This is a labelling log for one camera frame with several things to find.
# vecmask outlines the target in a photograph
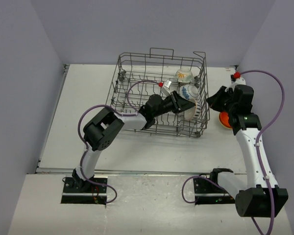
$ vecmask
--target white bowl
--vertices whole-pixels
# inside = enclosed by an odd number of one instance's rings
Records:
[[[189,83],[193,78],[193,73],[188,68],[182,67],[175,73],[178,82]]]
[[[195,99],[190,99],[189,101],[195,103],[195,106],[184,111],[184,119],[189,121],[189,120],[194,120],[198,119],[200,114],[201,114],[201,106],[198,100]]]
[[[197,87],[187,84],[180,87],[180,95],[184,99],[197,99],[198,98],[198,89]]]

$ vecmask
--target white cup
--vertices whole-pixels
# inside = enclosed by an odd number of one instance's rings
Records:
[[[182,67],[176,72],[175,78],[178,82],[189,83],[194,78],[194,76],[192,71],[186,67]]]

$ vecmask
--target orange bowl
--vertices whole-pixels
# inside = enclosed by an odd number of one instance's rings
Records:
[[[221,112],[219,114],[219,120],[224,127],[232,129],[232,126],[229,123],[229,115],[227,112]]]

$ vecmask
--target white table surface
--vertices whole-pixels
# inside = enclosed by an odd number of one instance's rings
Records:
[[[118,198],[102,205],[60,204],[63,175],[27,175],[9,235],[258,235],[250,218],[235,206],[187,204],[181,197],[186,177],[109,176]],[[194,199],[190,181],[185,187]],[[111,199],[112,191],[108,189]],[[268,218],[256,219],[264,232]],[[272,235],[291,235],[282,209]]]
[[[77,123],[89,107],[104,104],[115,66],[70,65],[41,162],[41,171],[73,169],[84,146]],[[232,68],[207,68],[209,94],[231,84]],[[98,110],[84,119],[86,124]],[[231,130],[211,110],[208,128],[199,139],[121,132],[101,154],[96,170],[210,172],[226,167],[245,173],[242,151]]]

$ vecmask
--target basket handle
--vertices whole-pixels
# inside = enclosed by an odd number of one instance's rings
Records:
[[[174,50],[173,49],[169,49],[169,48],[160,48],[160,47],[151,47],[150,49],[149,49],[149,56],[151,56],[151,50],[153,50],[153,49],[157,49],[157,50],[170,50],[170,51],[172,51],[172,55],[171,55],[171,57],[172,57],[172,59],[173,59],[173,56],[174,56]]]
[[[200,58],[202,59],[205,59],[206,58],[206,53],[203,52],[203,51],[193,51],[193,53],[197,56],[199,56]]]

